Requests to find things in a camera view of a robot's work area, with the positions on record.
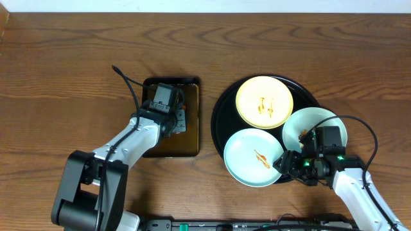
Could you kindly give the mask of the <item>light blue plate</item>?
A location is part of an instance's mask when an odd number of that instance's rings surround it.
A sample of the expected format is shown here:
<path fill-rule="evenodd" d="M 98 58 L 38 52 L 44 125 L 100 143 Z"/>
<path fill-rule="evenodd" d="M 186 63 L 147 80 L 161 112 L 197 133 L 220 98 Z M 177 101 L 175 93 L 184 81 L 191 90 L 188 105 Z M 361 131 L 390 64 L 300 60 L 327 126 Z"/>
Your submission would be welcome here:
<path fill-rule="evenodd" d="M 281 177 L 273 163 L 283 152 L 283 147 L 273 135 L 257 128 L 247 128 L 229 138 L 223 159 L 228 172 L 240 183 L 266 187 Z"/>

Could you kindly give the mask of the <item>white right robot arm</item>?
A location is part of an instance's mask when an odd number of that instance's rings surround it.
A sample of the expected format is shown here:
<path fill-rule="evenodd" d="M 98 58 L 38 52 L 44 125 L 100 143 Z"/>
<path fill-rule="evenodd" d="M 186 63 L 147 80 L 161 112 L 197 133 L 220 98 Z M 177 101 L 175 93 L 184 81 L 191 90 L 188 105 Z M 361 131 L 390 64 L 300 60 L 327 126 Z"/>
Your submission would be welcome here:
<path fill-rule="evenodd" d="M 364 162 L 356 155 L 346 155 L 344 147 L 324 147 L 313 153 L 285 151 L 272 166 L 307 186 L 325 181 L 361 230 L 407 229 L 381 197 Z"/>

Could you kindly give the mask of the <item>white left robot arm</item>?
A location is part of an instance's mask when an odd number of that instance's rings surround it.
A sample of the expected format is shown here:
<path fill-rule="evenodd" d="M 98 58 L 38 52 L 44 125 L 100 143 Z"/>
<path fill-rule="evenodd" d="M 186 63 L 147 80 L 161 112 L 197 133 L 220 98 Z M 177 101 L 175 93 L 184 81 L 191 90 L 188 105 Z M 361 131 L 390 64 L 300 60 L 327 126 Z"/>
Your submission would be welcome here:
<path fill-rule="evenodd" d="M 65 230 L 137 230 L 139 216 L 124 210 L 128 172 L 159 140 L 185 131 L 183 104 L 145 101 L 128 125 L 90 153 L 67 159 L 51 211 Z"/>

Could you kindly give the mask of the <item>yellow plate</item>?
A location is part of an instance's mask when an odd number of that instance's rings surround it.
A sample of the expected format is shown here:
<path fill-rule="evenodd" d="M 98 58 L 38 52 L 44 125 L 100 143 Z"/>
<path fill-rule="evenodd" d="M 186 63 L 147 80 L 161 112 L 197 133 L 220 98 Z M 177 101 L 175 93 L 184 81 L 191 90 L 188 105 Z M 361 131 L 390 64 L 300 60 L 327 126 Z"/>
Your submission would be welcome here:
<path fill-rule="evenodd" d="M 293 96 L 277 78 L 256 76 L 242 83 L 235 97 L 240 117 L 259 129 L 273 129 L 288 120 L 293 111 Z"/>

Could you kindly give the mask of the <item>light green plate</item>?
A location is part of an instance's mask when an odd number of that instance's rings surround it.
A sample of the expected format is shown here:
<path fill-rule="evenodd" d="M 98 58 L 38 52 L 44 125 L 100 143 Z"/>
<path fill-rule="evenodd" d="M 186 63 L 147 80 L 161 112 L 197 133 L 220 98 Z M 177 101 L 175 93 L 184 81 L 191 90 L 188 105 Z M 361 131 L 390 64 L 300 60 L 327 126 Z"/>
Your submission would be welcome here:
<path fill-rule="evenodd" d="M 333 112 L 319 107 L 308 107 L 294 112 L 283 126 L 282 138 L 285 149 L 301 152 L 300 136 L 317 123 L 332 116 L 335 116 Z"/>

